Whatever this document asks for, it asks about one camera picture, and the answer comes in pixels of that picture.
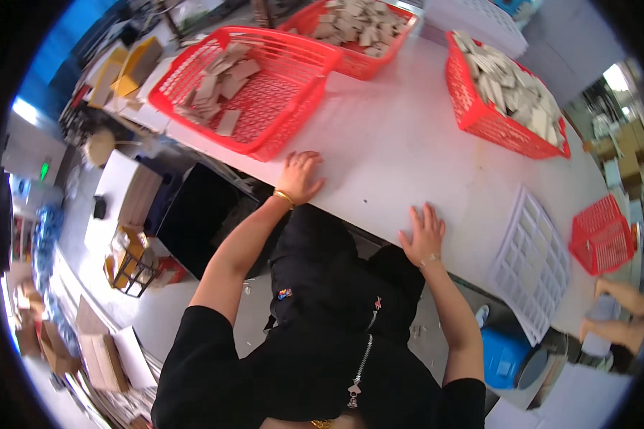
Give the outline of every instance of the floor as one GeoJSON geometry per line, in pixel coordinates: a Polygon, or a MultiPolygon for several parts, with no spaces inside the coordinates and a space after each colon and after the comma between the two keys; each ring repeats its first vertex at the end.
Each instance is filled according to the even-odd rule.
{"type": "MultiPolygon", "coordinates": [[[[74,156],[69,169],[80,163],[80,156],[74,156]]],[[[93,195],[102,170],[96,167],[81,168],[79,185],[75,196],[64,202],[66,213],[60,249],[72,271],[82,284],[96,298],[98,304],[120,325],[131,325],[137,332],[143,347],[159,360],[164,360],[172,347],[179,328],[183,310],[197,288],[197,279],[190,274],[181,282],[159,290],[149,289],[141,298],[133,298],[112,290],[102,274],[102,266],[84,244],[88,219],[93,209],[93,195]]],[[[355,235],[358,253],[369,257],[379,246],[355,235]]],[[[510,310],[497,301],[481,295],[468,287],[459,285],[465,299],[475,312],[483,304],[489,304],[491,317],[513,317],[510,310]]],[[[260,345],[265,335],[262,331],[269,316],[270,276],[265,272],[244,284],[240,309],[234,327],[236,350],[239,356],[248,355],[260,345]]],[[[409,341],[409,348],[441,382],[447,361],[448,347],[440,329],[439,317],[426,288],[418,305],[413,325],[416,327],[409,341]]],[[[491,406],[497,396],[490,395],[491,406]]]]}

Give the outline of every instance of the thin bracelet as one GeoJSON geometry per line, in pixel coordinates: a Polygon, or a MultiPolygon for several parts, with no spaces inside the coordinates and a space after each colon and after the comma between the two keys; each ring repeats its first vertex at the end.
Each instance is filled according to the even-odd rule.
{"type": "Polygon", "coordinates": [[[427,261],[420,261],[420,270],[422,270],[428,262],[432,261],[441,261],[441,253],[430,253],[427,257],[427,261]]]}
{"type": "Polygon", "coordinates": [[[287,193],[285,193],[283,191],[280,191],[278,189],[275,189],[275,193],[273,195],[276,195],[276,196],[278,196],[280,198],[283,198],[284,200],[289,201],[291,203],[291,205],[293,206],[291,208],[291,210],[293,210],[296,207],[296,203],[293,202],[292,198],[287,193]]]}

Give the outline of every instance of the gold necklace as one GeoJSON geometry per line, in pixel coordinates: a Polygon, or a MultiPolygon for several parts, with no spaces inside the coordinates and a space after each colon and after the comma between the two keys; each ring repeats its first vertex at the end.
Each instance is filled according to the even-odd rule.
{"type": "Polygon", "coordinates": [[[312,420],[310,423],[317,429],[327,429],[332,427],[334,420],[312,420]]]}

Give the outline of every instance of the empty red basket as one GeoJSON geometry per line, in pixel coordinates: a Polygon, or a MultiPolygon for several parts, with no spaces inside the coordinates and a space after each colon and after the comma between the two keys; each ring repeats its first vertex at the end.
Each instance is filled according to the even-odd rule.
{"type": "Polygon", "coordinates": [[[632,233],[613,195],[575,216],[569,250],[590,275],[616,270],[632,259],[632,233]]]}
{"type": "MultiPolygon", "coordinates": [[[[282,31],[288,31],[292,28],[298,30],[300,34],[312,34],[317,28],[319,23],[319,16],[327,14],[325,4],[328,0],[317,0],[313,4],[306,6],[297,13],[295,13],[287,22],[281,24],[278,28],[282,31]]],[[[341,49],[343,50],[343,59],[336,67],[336,72],[343,73],[355,79],[368,80],[374,76],[377,71],[385,64],[390,63],[398,50],[401,49],[403,42],[408,37],[408,33],[415,27],[418,18],[413,13],[405,9],[397,8],[394,5],[386,5],[391,12],[396,16],[408,20],[406,27],[401,34],[396,36],[396,40],[391,44],[389,50],[381,58],[367,56],[364,53],[365,47],[362,47],[358,42],[344,43],[341,49]]]]}
{"type": "MultiPolygon", "coordinates": [[[[453,103],[458,128],[529,158],[543,159],[560,155],[570,159],[570,146],[565,136],[565,121],[562,117],[559,123],[564,142],[560,150],[512,118],[501,115],[494,108],[494,103],[486,104],[482,101],[470,77],[465,57],[453,40],[452,31],[447,32],[447,40],[448,93],[453,103]]],[[[525,72],[532,74],[520,64],[518,65],[525,72]]]]}
{"type": "Polygon", "coordinates": [[[227,26],[186,48],[170,70],[150,91],[148,101],[165,115],[220,145],[266,162],[315,110],[324,94],[327,76],[341,59],[340,49],[302,36],[264,28],[227,26]],[[202,79],[201,71],[229,43],[250,46],[261,71],[230,100],[222,98],[222,111],[207,125],[198,125],[174,112],[202,79]],[[214,130],[225,110],[240,110],[231,137],[214,130]]]}

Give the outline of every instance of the person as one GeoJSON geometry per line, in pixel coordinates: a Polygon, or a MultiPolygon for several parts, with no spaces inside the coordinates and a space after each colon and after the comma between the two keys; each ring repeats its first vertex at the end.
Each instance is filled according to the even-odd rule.
{"type": "Polygon", "coordinates": [[[163,366],[155,429],[484,427],[481,334],[441,262],[444,221],[411,207],[403,250],[361,260],[340,219],[306,204],[321,162],[289,154],[275,194],[210,259],[163,366]],[[239,359],[244,277],[290,210],[270,259],[277,326],[239,359]],[[425,280],[448,343],[442,388],[406,346],[425,280]]]}
{"type": "Polygon", "coordinates": [[[602,294],[615,298],[618,304],[632,314],[632,320],[598,321],[585,317],[580,326],[580,342],[584,342],[587,333],[593,332],[612,344],[624,346],[633,355],[638,356],[644,341],[644,294],[629,283],[601,277],[596,280],[594,297],[598,298],[602,294]]]}

